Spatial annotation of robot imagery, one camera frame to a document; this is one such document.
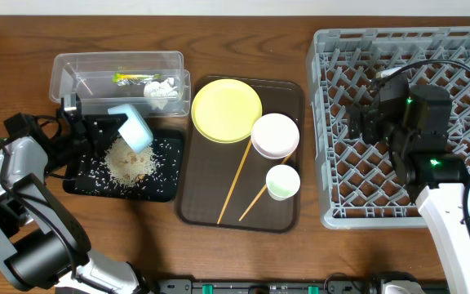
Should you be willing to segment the pink white bowl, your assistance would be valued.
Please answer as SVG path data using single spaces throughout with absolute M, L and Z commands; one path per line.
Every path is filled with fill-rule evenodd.
M 299 145 L 299 128 L 284 114 L 266 114 L 259 118 L 251 131 L 251 143 L 259 154 L 268 159 L 285 158 Z

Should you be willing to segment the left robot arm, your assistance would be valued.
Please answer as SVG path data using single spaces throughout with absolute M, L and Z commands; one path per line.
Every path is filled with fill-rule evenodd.
M 84 114 L 75 94 L 54 116 L 17 113 L 0 139 L 0 272 L 16 289 L 58 288 L 67 293 L 158 293 L 129 262 L 91 246 L 77 219 L 45 179 L 85 155 L 101 155 L 117 136 L 139 153 L 152 142 L 133 105 Z

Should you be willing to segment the cooked rice leftovers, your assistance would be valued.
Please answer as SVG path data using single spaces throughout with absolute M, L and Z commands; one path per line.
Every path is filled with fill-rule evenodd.
M 113 179 L 121 185 L 131 186 L 138 177 L 149 175 L 154 171 L 152 156 L 152 144 L 137 154 L 122 138 L 118 138 L 105 151 L 103 157 Z

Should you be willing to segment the green yellow wrapper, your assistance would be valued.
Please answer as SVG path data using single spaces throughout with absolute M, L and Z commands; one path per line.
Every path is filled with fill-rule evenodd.
M 115 73 L 112 77 L 112 82 L 118 86 L 139 86 L 157 80 L 160 77 L 160 74 Z

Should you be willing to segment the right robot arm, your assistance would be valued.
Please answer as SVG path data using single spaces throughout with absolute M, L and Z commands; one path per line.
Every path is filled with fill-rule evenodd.
M 405 186 L 435 243 L 448 288 L 470 293 L 470 167 L 447 151 L 450 93 L 411 86 L 406 72 L 428 60 L 375 75 L 372 105 L 346 108 L 350 138 L 388 146 L 397 179 Z

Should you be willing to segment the pale green cup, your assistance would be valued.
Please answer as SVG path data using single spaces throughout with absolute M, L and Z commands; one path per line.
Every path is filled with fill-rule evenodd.
M 266 175 L 267 191 L 271 198 L 284 201 L 293 197 L 300 188 L 299 173 L 290 166 L 276 165 Z

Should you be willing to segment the light blue bowl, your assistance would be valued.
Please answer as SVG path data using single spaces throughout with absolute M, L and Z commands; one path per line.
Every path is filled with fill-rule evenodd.
M 120 126 L 118 132 L 135 153 L 140 154 L 153 143 L 153 133 L 135 106 L 118 105 L 109 108 L 108 114 L 126 115 L 126 121 Z

